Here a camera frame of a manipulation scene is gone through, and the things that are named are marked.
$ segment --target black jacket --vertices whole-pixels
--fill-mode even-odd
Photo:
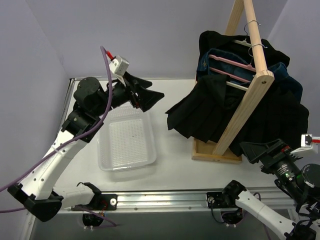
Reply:
[[[245,40],[250,43],[250,37],[246,37],[244,35],[234,35],[227,36],[221,35],[216,31],[205,31],[201,33],[199,38],[199,50],[200,57],[199,61],[203,57],[203,55],[208,52],[210,49],[220,49],[227,52],[234,53],[244,59],[247,63],[252,61],[252,57],[248,54],[248,47],[240,45],[238,43],[233,42],[233,40]],[[281,51],[275,50],[271,44],[265,40],[261,40],[262,44],[267,47],[263,48],[266,65],[271,67],[277,63],[283,63],[286,67],[288,67],[290,58],[282,53]]]
[[[186,138],[218,142],[245,92],[227,86],[227,75],[199,78],[193,90],[166,114],[168,129]],[[300,147],[301,135],[308,131],[309,111],[290,92],[272,84],[246,124],[235,137],[230,150],[242,154],[239,143],[267,143],[282,139],[291,148]]]

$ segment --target white table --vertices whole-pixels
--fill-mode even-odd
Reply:
[[[74,187],[79,182],[91,182],[101,191],[108,192],[201,190],[222,189],[231,180],[237,180],[248,188],[275,187],[274,176],[262,173],[259,164],[250,164],[245,158],[241,164],[192,160],[192,138],[186,139],[175,130],[168,131],[165,112],[192,90],[194,80],[151,81],[151,90],[165,94],[149,111],[157,151],[155,163],[123,172],[102,171],[97,162],[96,134],[63,172],[57,187]],[[107,82],[105,78],[100,81],[103,87]],[[74,103],[72,98],[68,114]]]

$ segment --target clear plastic tray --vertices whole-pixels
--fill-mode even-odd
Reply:
[[[157,158],[148,112],[126,104],[110,111],[98,134],[98,164],[103,171],[140,168]]]

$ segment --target wooden rack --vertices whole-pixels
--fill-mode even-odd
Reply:
[[[253,59],[256,69],[248,90],[236,109],[228,126],[224,130],[218,143],[204,143],[198,139],[193,140],[192,159],[214,161],[223,163],[241,163],[242,158],[235,156],[229,149],[229,145],[244,126],[250,115],[257,107],[260,100],[268,91],[274,81],[274,74],[267,69],[265,54],[261,43],[258,22],[252,0],[235,0],[230,18],[226,27],[226,35],[234,35],[238,27],[240,17],[245,9],[247,25],[252,45]]]

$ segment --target hanger hook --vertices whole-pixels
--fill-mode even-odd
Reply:
[[[254,56],[252,56],[252,55],[250,54],[250,49],[252,49],[253,47],[258,46],[258,45],[262,46],[262,47],[265,48],[265,49],[268,48],[267,46],[263,45],[262,43],[253,44],[253,45],[252,45],[251,47],[249,47],[249,49],[248,49],[248,54],[249,54],[251,57],[254,57]]]
[[[261,24],[260,24],[257,20],[250,20],[250,21],[248,21],[248,22],[244,25],[244,28],[243,28],[243,30],[245,31],[245,41],[247,41],[247,37],[248,37],[248,32],[246,31],[246,26],[247,26],[249,23],[252,23],[252,22],[256,22],[259,26],[261,26]]]

